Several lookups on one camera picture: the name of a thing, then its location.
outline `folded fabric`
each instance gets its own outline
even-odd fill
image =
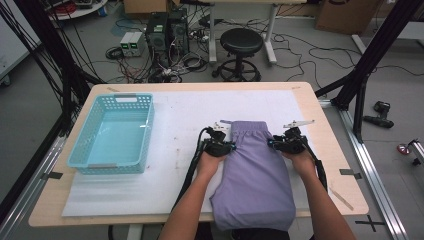
[[[235,121],[231,133],[237,149],[224,161],[221,184],[211,197],[216,225],[287,231],[296,207],[283,157],[267,145],[272,135],[266,123]]]

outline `light blue plastic basket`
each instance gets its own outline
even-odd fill
[[[68,158],[82,174],[143,173],[153,125],[149,93],[96,97]]]

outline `wooden table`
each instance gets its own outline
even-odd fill
[[[269,19],[264,46],[270,63],[277,63],[271,45],[275,17],[281,4],[301,4],[306,0],[202,0],[210,3],[209,62],[216,62],[215,19]]]
[[[315,94],[308,83],[181,83],[181,84],[105,84],[96,85],[91,90],[86,104],[81,110],[78,120],[70,133],[67,142],[54,167],[54,172],[63,173],[57,179],[49,179],[41,193],[38,202],[29,218],[33,227],[69,226],[90,224],[133,224],[161,223],[167,219],[167,214],[100,216],[100,217],[62,217],[75,169],[66,165],[76,137],[89,112],[95,96],[101,93],[113,92],[156,92],[156,91],[227,91],[227,90],[291,90],[304,119],[314,119],[315,123],[308,125],[309,141],[312,141],[316,155],[323,161],[327,173],[328,186],[333,192],[333,201],[343,215],[362,215],[368,212],[368,205],[362,192],[351,175],[341,175],[339,169],[349,169],[349,165],[334,136],[334,133],[318,103]],[[309,211],[297,211],[297,216],[309,216]],[[202,221],[213,220],[211,214],[202,214]]]

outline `floor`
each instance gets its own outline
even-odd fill
[[[115,63],[104,62],[105,51],[117,46],[120,39],[129,28],[118,27],[115,23],[125,17],[122,9],[110,13],[107,17],[91,14],[85,17],[67,21],[65,30],[74,42],[77,36],[73,28],[75,24],[84,45],[88,51],[93,66],[98,75],[110,83],[116,83],[118,72]],[[142,28],[138,21],[122,20],[120,25],[132,28]],[[233,26],[218,25],[218,35]],[[253,25],[263,29],[263,25]],[[366,36],[372,35],[374,24],[370,25]],[[312,45],[321,48],[345,48],[358,51],[350,36],[318,31],[314,29],[314,20],[309,18],[280,18],[276,20],[274,33],[284,33],[274,39],[274,48],[278,65],[270,65],[266,61],[264,50],[257,53],[251,61],[260,69],[263,82],[307,81],[317,90],[341,77],[347,75],[353,68],[352,62],[344,51],[325,51],[314,49]],[[197,51],[196,43],[191,44],[191,50]],[[197,51],[203,57],[207,54]],[[218,49],[219,62],[226,59],[227,53]],[[355,63],[359,54],[351,53]],[[368,81],[364,115],[376,116],[373,105],[377,101],[388,102],[391,105],[388,119],[394,122],[391,129],[379,128],[369,123],[363,123],[363,139],[373,159],[384,186],[395,206],[409,239],[424,239],[424,169],[414,167],[412,155],[404,156],[396,151],[400,143],[408,143],[412,139],[424,136],[422,125],[422,109],[420,95],[424,92],[424,49],[413,40],[397,40],[385,55],[379,66],[397,65],[420,73],[414,76],[398,67],[379,68]],[[134,67],[142,67],[146,58],[134,58],[129,61]],[[211,77],[213,67],[204,72],[190,73],[183,76],[183,82],[214,82],[220,81]],[[11,73],[12,84],[0,89],[0,199],[12,187],[29,159],[32,157],[41,141],[44,139],[53,123],[60,114],[60,107],[45,77],[31,58],[22,61]],[[330,92],[327,99],[335,97],[338,90]],[[350,106],[353,115],[354,101]],[[335,132],[339,143],[355,172],[361,168],[354,155],[346,131],[338,112],[334,108],[324,109],[324,112]],[[370,207],[368,215],[376,225],[360,224],[357,221],[369,221],[367,216],[347,217],[347,221],[358,239],[390,239],[390,232],[385,225],[378,223],[384,219],[376,206],[372,192],[365,179],[358,179],[358,184]],[[27,218],[30,211],[23,217],[19,226],[8,239],[106,239],[107,226],[32,228],[28,226]],[[115,226],[115,239],[126,239],[128,226]],[[144,240],[156,239],[160,231],[158,225],[146,225],[143,232]],[[213,228],[215,239],[229,239],[227,232],[219,232]],[[298,218],[290,229],[292,239],[309,239],[312,227],[309,218]]]

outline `white board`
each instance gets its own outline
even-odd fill
[[[153,92],[155,118],[143,174],[77,173],[63,216],[169,213],[193,157],[199,132],[220,120],[265,121],[271,134],[304,120],[291,91]],[[308,136],[304,127],[302,134]],[[286,161],[297,209],[309,209],[301,179]],[[208,186],[202,212],[222,178],[222,164]]]

